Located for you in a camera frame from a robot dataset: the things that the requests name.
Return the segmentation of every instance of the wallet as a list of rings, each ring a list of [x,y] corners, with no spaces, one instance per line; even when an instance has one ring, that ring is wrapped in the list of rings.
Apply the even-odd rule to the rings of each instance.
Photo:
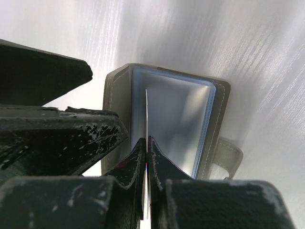
[[[230,90],[221,79],[137,63],[109,73],[103,109],[118,114],[129,138],[102,159],[102,174],[125,158],[139,138],[151,136],[192,178],[208,179],[212,164],[233,178],[243,153],[219,137]]]

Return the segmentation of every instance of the wallet strap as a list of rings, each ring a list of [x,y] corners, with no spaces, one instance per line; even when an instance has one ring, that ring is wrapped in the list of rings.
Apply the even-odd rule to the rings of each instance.
[[[243,152],[237,146],[219,138],[213,163],[229,173],[229,177],[225,179],[232,179],[242,162],[243,156]]]

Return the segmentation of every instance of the leather wallet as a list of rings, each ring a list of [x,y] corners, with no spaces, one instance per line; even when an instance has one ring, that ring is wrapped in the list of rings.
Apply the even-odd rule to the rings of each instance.
[[[103,109],[118,114],[129,139],[102,159],[102,174],[125,158],[139,138],[152,136],[191,177],[208,179],[214,163],[232,178],[243,153],[219,138],[230,90],[220,79],[137,63],[109,73]]]

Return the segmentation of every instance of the gray wallet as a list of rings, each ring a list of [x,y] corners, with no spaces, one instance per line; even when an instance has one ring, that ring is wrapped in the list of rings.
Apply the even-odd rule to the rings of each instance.
[[[181,170],[208,179],[212,163],[232,178],[242,151],[219,137],[228,82],[137,63],[106,77],[103,109],[118,114],[129,139],[102,159],[102,174],[125,158],[139,138],[154,137]]]

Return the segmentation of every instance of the white surface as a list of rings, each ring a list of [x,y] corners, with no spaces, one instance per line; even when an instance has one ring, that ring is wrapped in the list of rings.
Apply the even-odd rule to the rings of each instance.
[[[305,2],[0,0],[0,38],[84,59],[94,79],[50,103],[102,108],[127,62],[224,78],[221,135],[244,151],[236,178],[272,182],[305,228]]]

